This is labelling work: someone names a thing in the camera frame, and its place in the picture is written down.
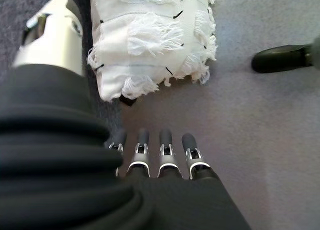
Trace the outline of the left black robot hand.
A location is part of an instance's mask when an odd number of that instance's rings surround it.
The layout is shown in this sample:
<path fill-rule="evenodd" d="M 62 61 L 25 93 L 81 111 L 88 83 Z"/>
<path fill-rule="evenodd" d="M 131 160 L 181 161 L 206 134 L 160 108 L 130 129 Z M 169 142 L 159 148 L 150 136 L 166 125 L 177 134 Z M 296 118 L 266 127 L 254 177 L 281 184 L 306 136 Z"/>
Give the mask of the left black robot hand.
<path fill-rule="evenodd" d="M 192 134 L 182 136 L 189 178 L 172 134 L 159 134 L 150 176 L 149 132 L 119 177 L 126 133 L 109 131 L 91 107 L 83 71 L 81 14 L 50 0 L 28 20 L 0 86 L 0 227 L 3 230 L 248 230 Z"/>

